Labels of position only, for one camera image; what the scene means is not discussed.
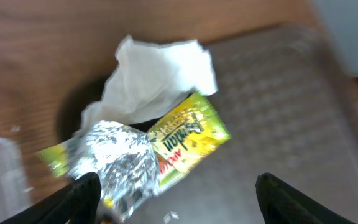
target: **wooden table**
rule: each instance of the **wooden table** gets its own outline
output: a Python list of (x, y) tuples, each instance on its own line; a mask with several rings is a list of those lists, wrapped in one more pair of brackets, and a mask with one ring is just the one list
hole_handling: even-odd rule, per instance
[(284, 22), (318, 28), (305, 0), (0, 0), (0, 136), (20, 145), (34, 202), (65, 185), (35, 155), (58, 143), (63, 99), (114, 70), (127, 34), (205, 44)]

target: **silver wrapper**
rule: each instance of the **silver wrapper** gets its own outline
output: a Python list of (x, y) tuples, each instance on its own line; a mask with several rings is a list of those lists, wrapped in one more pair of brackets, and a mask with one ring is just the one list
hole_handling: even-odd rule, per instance
[(101, 200), (123, 221), (147, 198), (160, 191), (157, 156), (146, 133), (117, 122), (100, 121), (78, 143), (68, 175), (88, 172), (100, 177)]

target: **white paper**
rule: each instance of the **white paper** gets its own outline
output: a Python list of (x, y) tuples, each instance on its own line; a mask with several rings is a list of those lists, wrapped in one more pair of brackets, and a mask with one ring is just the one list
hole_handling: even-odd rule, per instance
[(100, 120), (143, 123), (166, 115), (192, 92), (208, 96), (218, 90), (211, 56), (197, 40), (158, 45), (127, 36), (116, 58), (102, 100), (83, 111), (83, 129)]

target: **dark tray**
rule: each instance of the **dark tray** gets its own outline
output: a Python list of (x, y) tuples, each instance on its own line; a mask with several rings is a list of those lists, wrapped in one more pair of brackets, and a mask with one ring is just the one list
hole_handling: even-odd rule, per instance
[(207, 48), (219, 87), (209, 99), (233, 139), (128, 223), (263, 223), (263, 172), (358, 223), (358, 114), (324, 41), (280, 27)]

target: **candy wrapper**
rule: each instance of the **candy wrapper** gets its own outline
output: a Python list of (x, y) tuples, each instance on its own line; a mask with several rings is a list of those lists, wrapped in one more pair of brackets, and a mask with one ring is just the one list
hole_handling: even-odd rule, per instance
[(160, 119), (148, 135), (158, 154), (162, 191), (231, 138), (209, 101), (199, 93)]
[(95, 124), (78, 141), (70, 160), (64, 145), (40, 154), (57, 175), (67, 173), (77, 179), (89, 172), (97, 173), (101, 200), (122, 221), (144, 200), (160, 192), (158, 160), (147, 135), (117, 122)]

